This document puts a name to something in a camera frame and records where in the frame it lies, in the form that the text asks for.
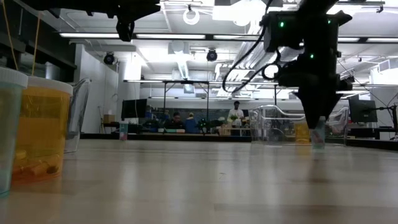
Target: black machine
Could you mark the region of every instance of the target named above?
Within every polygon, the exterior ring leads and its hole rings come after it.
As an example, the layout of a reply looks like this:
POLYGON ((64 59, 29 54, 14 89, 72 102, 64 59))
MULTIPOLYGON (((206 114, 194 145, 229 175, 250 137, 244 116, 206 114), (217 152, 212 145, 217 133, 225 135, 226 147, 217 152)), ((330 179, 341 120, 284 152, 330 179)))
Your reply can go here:
POLYGON ((116 30, 122 41, 130 42, 134 30, 134 21, 160 11, 159 0, 21 0, 30 7, 43 11, 48 10, 56 18, 60 9, 86 11, 89 16, 95 12, 118 18, 116 30))
POLYGON ((147 100, 124 100, 122 105, 122 121, 125 118, 145 118, 147 100))
MULTIPOLYGON (((272 1, 268 0, 266 10, 272 1)), ((335 15, 326 14, 337 2, 338 0, 303 0, 298 11, 266 12, 260 23, 263 27, 260 38, 227 73, 223 80, 224 91, 229 73, 264 37, 266 52, 276 52, 276 60, 254 72, 249 80, 233 92, 241 90, 261 72, 264 79, 278 82, 280 86, 298 87, 295 95, 303 104, 310 129, 316 127, 320 116, 328 119, 342 96, 336 94, 336 91, 352 90, 352 84, 340 80, 340 76, 336 74, 337 58, 341 56, 337 51, 338 29, 339 26, 352 20, 352 17, 343 11, 335 15), (297 57, 297 60, 280 65, 279 47, 303 50, 303 53, 297 57), (270 65, 275 65, 279 69, 273 77, 267 77, 264 72, 270 65)))
POLYGON ((373 100, 349 100, 349 113, 354 123, 377 122, 376 102, 373 100))

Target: clear plastic container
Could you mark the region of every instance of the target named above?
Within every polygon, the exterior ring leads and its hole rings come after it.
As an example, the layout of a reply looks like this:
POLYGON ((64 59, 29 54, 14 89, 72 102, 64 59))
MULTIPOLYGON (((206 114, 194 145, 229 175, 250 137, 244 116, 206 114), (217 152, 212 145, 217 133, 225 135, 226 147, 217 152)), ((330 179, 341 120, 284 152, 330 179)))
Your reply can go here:
POLYGON ((73 86, 73 96, 70 98, 65 153, 77 151, 83 118, 85 117, 90 83, 89 78, 84 78, 73 86))
MULTIPOLYGON (((326 143, 346 144, 348 107, 332 112, 323 120, 318 135, 326 143)), ((249 110, 252 142, 264 144, 311 145, 314 132, 310 131, 304 114, 283 112, 278 106, 264 105, 249 110)))
POLYGON ((21 96, 26 86, 26 75, 0 67, 0 197, 8 195, 10 189, 21 96))
POLYGON ((71 85, 29 77, 22 92, 12 183, 29 183, 61 174, 71 85))

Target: ceiling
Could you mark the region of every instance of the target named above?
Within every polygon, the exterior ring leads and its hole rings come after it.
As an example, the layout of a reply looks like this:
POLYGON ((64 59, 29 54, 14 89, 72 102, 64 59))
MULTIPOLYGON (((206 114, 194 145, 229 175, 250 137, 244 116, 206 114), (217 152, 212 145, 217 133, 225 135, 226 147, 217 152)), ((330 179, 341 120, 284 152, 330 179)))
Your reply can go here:
MULTIPOLYGON (((193 9, 201 10, 200 20, 191 26, 183 20, 186 6, 162 5, 160 12, 143 17, 136 21, 134 32, 140 33, 174 33, 174 34, 247 34, 250 25, 237 26, 233 21, 215 21, 211 12, 214 1, 203 1, 204 6, 193 6, 193 9)), ((398 37, 398 6, 392 1, 387 1, 382 13, 376 13, 378 6, 363 7, 353 15, 353 20, 343 25, 340 36, 388 36, 398 37)), ((49 12, 43 12, 43 20, 57 29, 59 32, 115 32, 116 18, 108 19, 106 14, 94 14, 87 16, 85 12, 63 9, 61 19, 54 18, 49 12)), ((195 56, 187 62, 190 70, 211 70, 214 72, 216 62, 207 62, 206 52, 209 48, 215 48, 218 60, 231 63, 237 55, 242 53, 241 42, 216 42, 216 41, 186 41, 190 45, 191 53, 195 56)), ((171 73, 177 69, 176 62, 167 61, 167 48, 170 40, 133 40, 131 43, 120 40, 89 40, 82 42, 90 47, 100 46, 93 55, 105 54, 101 48, 112 46, 135 46, 146 61, 142 73, 145 75, 171 73)), ((388 57, 398 56, 398 44, 340 44, 339 51, 343 57, 341 64, 337 66, 337 72, 355 68, 358 78, 366 78, 369 75, 368 68, 376 65, 376 62, 388 57)), ((119 58, 129 58, 130 52, 116 52, 119 58)))

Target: clear plastic cup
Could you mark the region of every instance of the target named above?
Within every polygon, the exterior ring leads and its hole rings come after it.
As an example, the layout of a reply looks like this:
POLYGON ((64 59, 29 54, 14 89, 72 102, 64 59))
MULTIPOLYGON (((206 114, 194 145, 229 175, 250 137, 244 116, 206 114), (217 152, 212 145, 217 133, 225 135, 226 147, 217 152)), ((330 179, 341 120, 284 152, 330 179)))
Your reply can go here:
POLYGON ((0 67, 0 197, 8 195, 10 189, 21 96, 26 86, 26 75, 0 67))
POLYGON ((28 88, 22 92, 13 184, 61 174, 72 94, 69 84, 29 77, 28 88))

